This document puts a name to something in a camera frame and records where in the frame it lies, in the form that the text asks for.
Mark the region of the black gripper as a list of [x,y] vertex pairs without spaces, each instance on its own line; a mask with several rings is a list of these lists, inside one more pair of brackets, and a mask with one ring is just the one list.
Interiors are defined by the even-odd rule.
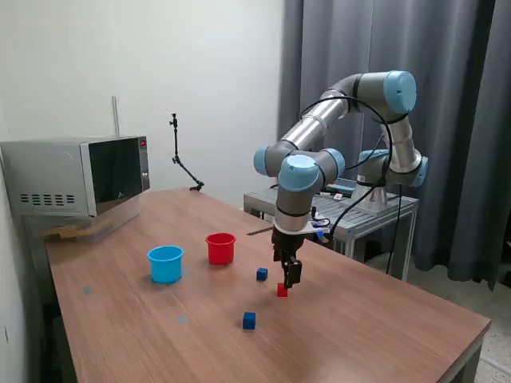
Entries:
[[298,251],[305,240],[305,235],[289,235],[281,231],[273,231],[271,243],[273,244],[273,260],[281,262],[285,288],[292,288],[294,284],[300,283],[302,263],[296,258]]

